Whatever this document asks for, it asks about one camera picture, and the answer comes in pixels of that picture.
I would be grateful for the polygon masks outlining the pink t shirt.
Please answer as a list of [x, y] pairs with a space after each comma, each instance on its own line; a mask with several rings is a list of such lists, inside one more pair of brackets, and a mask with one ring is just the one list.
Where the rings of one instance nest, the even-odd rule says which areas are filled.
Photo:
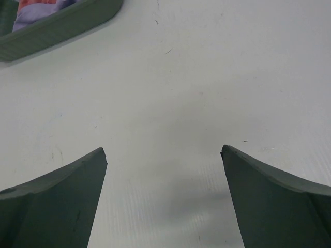
[[56, 0], [19, 0], [18, 11], [32, 4], [55, 4]]

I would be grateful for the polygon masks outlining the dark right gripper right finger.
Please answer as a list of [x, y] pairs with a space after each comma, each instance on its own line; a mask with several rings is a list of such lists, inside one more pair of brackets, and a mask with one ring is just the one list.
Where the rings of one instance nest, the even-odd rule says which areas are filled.
[[330, 247], [330, 187], [224, 145], [225, 175], [245, 247]]

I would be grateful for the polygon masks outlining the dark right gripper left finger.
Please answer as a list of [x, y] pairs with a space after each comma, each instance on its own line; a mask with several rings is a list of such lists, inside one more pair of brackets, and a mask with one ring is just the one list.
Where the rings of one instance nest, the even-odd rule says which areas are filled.
[[87, 247], [107, 170], [103, 148], [1, 191], [1, 247]]

